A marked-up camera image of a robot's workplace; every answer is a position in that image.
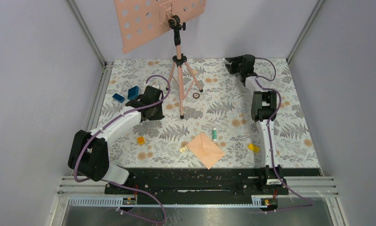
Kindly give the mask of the green white glue stick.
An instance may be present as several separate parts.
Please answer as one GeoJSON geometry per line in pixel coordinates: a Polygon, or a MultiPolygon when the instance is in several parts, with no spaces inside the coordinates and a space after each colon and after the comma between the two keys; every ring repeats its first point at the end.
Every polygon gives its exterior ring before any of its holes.
{"type": "Polygon", "coordinates": [[[217,142],[217,129],[216,128],[212,129],[212,141],[214,143],[217,142]]]}

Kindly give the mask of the tan paper envelope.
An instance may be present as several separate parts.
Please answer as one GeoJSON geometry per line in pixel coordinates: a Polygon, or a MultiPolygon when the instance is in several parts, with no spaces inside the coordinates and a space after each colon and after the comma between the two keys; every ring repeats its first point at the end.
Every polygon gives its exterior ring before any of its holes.
{"type": "Polygon", "coordinates": [[[203,132],[196,136],[186,146],[208,170],[215,166],[215,164],[225,155],[225,152],[203,132]]]}

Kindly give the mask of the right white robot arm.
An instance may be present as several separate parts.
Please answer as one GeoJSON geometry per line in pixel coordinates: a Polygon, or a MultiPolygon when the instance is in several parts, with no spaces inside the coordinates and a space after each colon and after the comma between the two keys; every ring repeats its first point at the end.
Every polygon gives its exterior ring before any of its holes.
{"type": "Polygon", "coordinates": [[[281,106],[280,93],[272,88],[265,87],[261,81],[274,81],[276,78],[276,67],[268,59],[273,68],[272,78],[266,78],[254,72],[254,64],[258,58],[254,55],[242,55],[227,57],[225,67],[230,74],[237,74],[241,83],[246,87],[251,96],[251,118],[255,122],[260,135],[260,151],[262,154],[262,166],[267,168],[277,167],[277,153],[275,141],[275,119],[281,106]]]}

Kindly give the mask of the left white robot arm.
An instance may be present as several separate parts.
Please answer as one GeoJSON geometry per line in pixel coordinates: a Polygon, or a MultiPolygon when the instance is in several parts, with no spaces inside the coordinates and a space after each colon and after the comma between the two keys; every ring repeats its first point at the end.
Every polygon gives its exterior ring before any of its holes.
{"type": "Polygon", "coordinates": [[[68,167],[93,181],[111,181],[124,194],[134,189],[129,172],[110,162],[109,149],[113,143],[139,123],[161,120],[162,90],[147,86],[143,94],[128,101],[121,113],[102,127],[91,131],[78,131],[73,139],[68,167]]]}

